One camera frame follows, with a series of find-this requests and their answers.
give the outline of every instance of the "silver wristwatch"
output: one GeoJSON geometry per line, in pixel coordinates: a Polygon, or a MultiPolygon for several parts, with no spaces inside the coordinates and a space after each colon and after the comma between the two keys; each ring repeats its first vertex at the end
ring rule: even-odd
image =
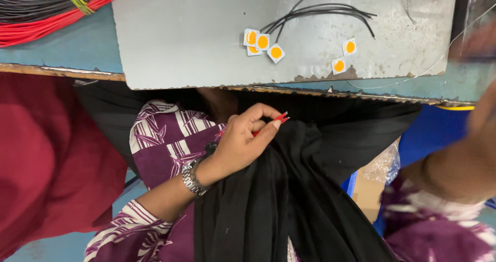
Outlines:
{"type": "Polygon", "coordinates": [[[196,159],[188,164],[185,164],[183,166],[182,173],[183,173],[184,184],[189,189],[189,191],[191,191],[194,194],[202,196],[207,192],[208,189],[202,186],[198,182],[198,180],[195,177],[195,173],[193,172],[195,171],[193,169],[196,169],[196,166],[198,166],[200,161],[201,160],[196,159]]]}

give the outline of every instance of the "purple and white printed fabric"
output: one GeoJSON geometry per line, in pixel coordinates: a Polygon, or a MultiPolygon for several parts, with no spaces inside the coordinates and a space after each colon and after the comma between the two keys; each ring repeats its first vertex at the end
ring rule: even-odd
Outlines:
{"type": "MultiPolygon", "coordinates": [[[[161,100],[148,102],[129,136],[134,161],[148,190],[176,176],[220,139],[225,124],[161,100]]],[[[401,178],[382,196],[385,241],[402,261],[494,261],[494,230],[475,221],[483,204],[462,205],[430,195],[401,178]]],[[[131,201],[86,249],[85,262],[193,262],[194,203],[173,224],[131,201]]],[[[298,261],[288,238],[288,261],[298,261]]]]}

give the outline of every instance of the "black cloth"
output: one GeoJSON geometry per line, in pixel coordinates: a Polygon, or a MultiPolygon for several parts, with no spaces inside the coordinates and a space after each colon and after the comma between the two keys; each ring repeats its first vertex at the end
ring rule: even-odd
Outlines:
{"type": "Polygon", "coordinates": [[[257,160],[195,202],[195,261],[395,261],[339,184],[394,142],[421,106],[353,100],[289,121],[257,160]]]}
{"type": "Polygon", "coordinates": [[[134,121],[146,102],[163,99],[189,110],[207,112],[202,97],[195,89],[131,90],[125,82],[98,81],[74,88],[79,102],[90,114],[100,131],[126,161],[133,172],[140,176],[134,164],[129,134],[134,121]]]}

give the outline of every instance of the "rusty metal edge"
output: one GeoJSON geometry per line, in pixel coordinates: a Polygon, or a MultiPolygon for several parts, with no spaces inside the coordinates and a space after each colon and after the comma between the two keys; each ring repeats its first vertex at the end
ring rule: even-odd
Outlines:
{"type": "Polygon", "coordinates": [[[19,65],[17,63],[0,62],[0,72],[51,75],[60,77],[74,77],[94,80],[126,81],[126,76],[122,73],[95,72],[83,69],[51,68],[32,65],[19,65]]]}
{"type": "Polygon", "coordinates": [[[351,92],[327,92],[324,90],[314,90],[314,89],[301,89],[301,88],[282,88],[282,87],[270,87],[270,86],[223,86],[222,89],[227,90],[239,90],[239,91],[257,91],[257,92],[277,92],[286,94],[305,94],[313,96],[324,96],[324,97],[349,97],[349,98],[364,98],[382,101],[394,101],[394,102],[419,102],[428,105],[441,105],[448,107],[456,106],[473,106],[475,102],[463,102],[463,101],[453,101],[453,100],[441,100],[441,99],[431,99],[431,98],[412,98],[412,97],[401,97],[397,95],[375,95],[375,94],[355,94],[351,92]]]}
{"type": "MultiPolygon", "coordinates": [[[[51,75],[60,77],[74,77],[94,80],[110,80],[110,81],[126,81],[126,76],[121,73],[94,72],[90,70],[66,69],[66,68],[51,68],[33,65],[19,65],[17,63],[1,63],[0,72],[33,74],[33,75],[51,75]]],[[[327,92],[324,90],[302,89],[302,88],[283,88],[263,85],[246,85],[246,86],[222,86],[222,89],[228,90],[247,90],[257,92],[278,92],[278,93],[297,93],[313,96],[325,97],[350,97],[350,98],[365,98],[376,99],[383,101],[394,102],[420,102],[428,105],[442,105],[449,107],[456,106],[473,106],[474,102],[462,102],[453,100],[441,100],[430,98],[411,98],[401,97],[397,95],[375,95],[375,94],[355,94],[350,92],[327,92]]]]}

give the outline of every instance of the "transparent plastic sheet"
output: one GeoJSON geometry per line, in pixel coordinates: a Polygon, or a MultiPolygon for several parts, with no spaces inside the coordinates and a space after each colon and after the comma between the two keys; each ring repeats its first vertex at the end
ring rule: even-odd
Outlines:
{"type": "MultiPolygon", "coordinates": [[[[463,47],[467,45],[470,35],[480,27],[496,19],[496,0],[468,0],[465,31],[462,34],[463,47]]],[[[488,55],[474,56],[479,58],[496,59],[496,51],[488,55]]]]}
{"type": "Polygon", "coordinates": [[[400,171],[400,155],[398,152],[399,139],[381,152],[363,168],[363,176],[367,180],[391,183],[400,171]]]}

